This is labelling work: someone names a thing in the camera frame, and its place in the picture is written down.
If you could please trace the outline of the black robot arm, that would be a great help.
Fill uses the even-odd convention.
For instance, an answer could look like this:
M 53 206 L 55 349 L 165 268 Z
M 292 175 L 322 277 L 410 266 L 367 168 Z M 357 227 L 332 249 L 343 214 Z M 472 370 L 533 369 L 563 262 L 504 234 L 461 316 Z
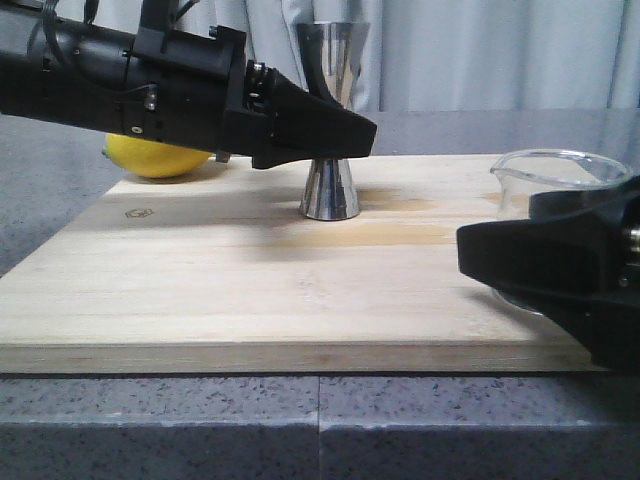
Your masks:
M 256 169 L 365 157 L 376 126 L 249 60 L 242 31 L 176 29 L 186 7 L 146 1 L 136 33 L 76 21 L 52 1 L 1 5 L 1 110 L 210 153 L 249 156 Z

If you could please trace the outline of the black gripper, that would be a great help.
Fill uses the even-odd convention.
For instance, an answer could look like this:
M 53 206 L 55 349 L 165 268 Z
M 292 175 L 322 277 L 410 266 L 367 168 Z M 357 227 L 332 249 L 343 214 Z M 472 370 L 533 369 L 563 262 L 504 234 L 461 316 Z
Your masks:
M 542 313 L 594 364 L 639 368 L 639 177 L 622 189 L 549 192 L 525 220 L 457 231 L 464 275 Z
M 306 159 L 369 156 L 377 125 L 342 107 L 325 78 L 322 50 L 331 23 L 298 23 L 295 30 L 309 93 L 279 71 L 248 60 L 241 31 L 220 27 L 205 38 L 140 26 L 126 85 L 148 87 L 122 107 L 123 132 L 252 156 L 252 167 L 259 170 Z

